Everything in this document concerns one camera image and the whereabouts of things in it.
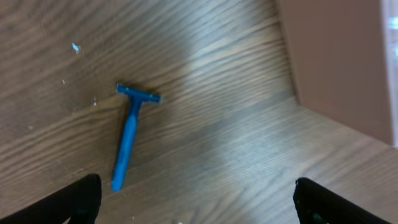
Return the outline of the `blue disposable razor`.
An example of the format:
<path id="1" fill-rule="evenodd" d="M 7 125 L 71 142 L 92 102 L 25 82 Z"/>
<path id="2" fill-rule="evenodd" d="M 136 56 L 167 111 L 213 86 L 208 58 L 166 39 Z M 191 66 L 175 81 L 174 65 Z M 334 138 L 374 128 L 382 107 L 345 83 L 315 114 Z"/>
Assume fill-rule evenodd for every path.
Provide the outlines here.
<path id="1" fill-rule="evenodd" d="M 126 95 L 130 99 L 129 112 L 124 125 L 112 184 L 112 190 L 114 192 L 119 192 L 124 185 L 126 173 L 129 167 L 141 107 L 144 103 L 153 103 L 158 105 L 162 102 L 162 97 L 160 95 L 136 90 L 121 84 L 116 85 L 116 92 Z"/>

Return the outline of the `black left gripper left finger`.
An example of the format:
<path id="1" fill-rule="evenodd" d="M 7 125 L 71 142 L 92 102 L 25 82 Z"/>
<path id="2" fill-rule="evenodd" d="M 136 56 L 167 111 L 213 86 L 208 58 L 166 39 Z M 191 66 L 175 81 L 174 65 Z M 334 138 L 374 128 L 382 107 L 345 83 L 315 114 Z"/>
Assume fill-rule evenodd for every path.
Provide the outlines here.
<path id="1" fill-rule="evenodd" d="M 102 183 L 98 174 L 82 179 L 1 219 L 7 223 L 82 223 L 94 224 L 102 199 Z"/>

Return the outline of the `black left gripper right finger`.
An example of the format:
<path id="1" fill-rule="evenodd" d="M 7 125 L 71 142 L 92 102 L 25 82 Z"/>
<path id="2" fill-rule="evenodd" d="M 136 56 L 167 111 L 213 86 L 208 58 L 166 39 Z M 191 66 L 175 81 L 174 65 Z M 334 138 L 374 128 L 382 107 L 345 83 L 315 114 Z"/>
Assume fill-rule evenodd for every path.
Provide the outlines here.
<path id="1" fill-rule="evenodd" d="M 301 224 L 389 223 L 306 177 L 295 181 L 293 201 Z"/>

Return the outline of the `white cardboard box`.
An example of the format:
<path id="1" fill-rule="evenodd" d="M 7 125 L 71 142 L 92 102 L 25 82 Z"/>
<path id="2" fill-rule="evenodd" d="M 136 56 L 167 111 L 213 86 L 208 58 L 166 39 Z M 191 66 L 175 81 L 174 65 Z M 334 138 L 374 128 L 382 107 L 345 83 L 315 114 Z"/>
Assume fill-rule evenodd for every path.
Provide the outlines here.
<path id="1" fill-rule="evenodd" d="M 397 146 L 397 1 L 278 0 L 302 106 Z"/>

